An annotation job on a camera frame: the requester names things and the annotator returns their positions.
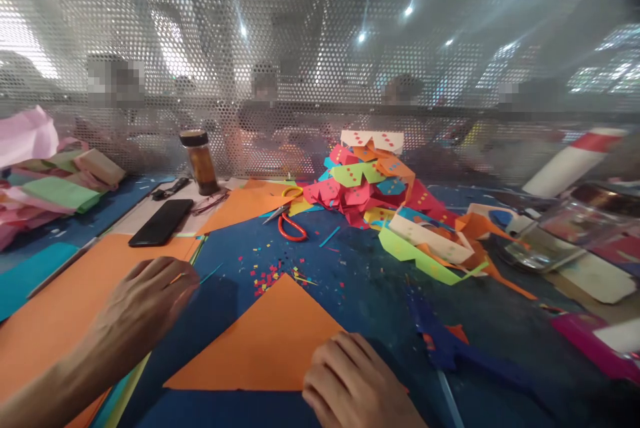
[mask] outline red scissors handle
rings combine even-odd
[[[301,236],[292,237],[291,235],[286,234],[285,229],[282,226],[283,219],[292,227],[296,228],[296,230],[300,232]],[[305,231],[305,229],[302,228],[302,226],[298,225],[295,221],[292,221],[286,213],[283,213],[282,215],[280,215],[280,218],[278,218],[278,230],[280,230],[280,234],[289,241],[304,241],[307,239],[307,232]]]

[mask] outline glass jar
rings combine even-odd
[[[180,132],[180,142],[187,149],[191,174],[198,184],[198,193],[208,196],[220,190],[209,152],[209,136],[204,130]]]
[[[637,223],[637,190],[589,182],[548,210],[504,247],[509,262],[539,273],[552,271]]]

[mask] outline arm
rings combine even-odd
[[[64,427],[152,350],[197,287],[184,261],[136,265],[75,350],[0,406],[0,426]]]

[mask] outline scissors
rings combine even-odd
[[[290,192],[291,190],[295,190],[297,191],[297,194],[295,195],[296,197],[302,195],[302,188],[300,187],[288,187],[286,188],[283,192],[282,192],[282,196],[287,196],[287,193]],[[291,218],[289,218],[289,216],[287,215],[287,211],[289,210],[289,204],[285,204],[282,205],[280,208],[278,208],[276,211],[274,211],[271,216],[269,218],[267,218],[267,220],[263,223],[266,224],[268,222],[270,222],[272,219],[276,218],[276,216],[280,216],[280,218],[278,218],[278,230],[280,231],[280,234],[282,236],[284,236],[284,238],[288,239],[289,241],[304,241],[308,238],[307,232],[305,231],[304,228],[302,228],[302,226],[298,225],[296,222],[292,221]],[[290,224],[292,227],[296,228],[296,230],[298,230],[298,232],[300,232],[300,236],[298,237],[292,237],[291,235],[288,235],[283,226],[282,226],[282,220],[286,221],[288,224]]]

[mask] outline red and white tube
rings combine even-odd
[[[627,133],[616,128],[592,129],[554,156],[522,189],[536,196],[558,196],[604,160]]]

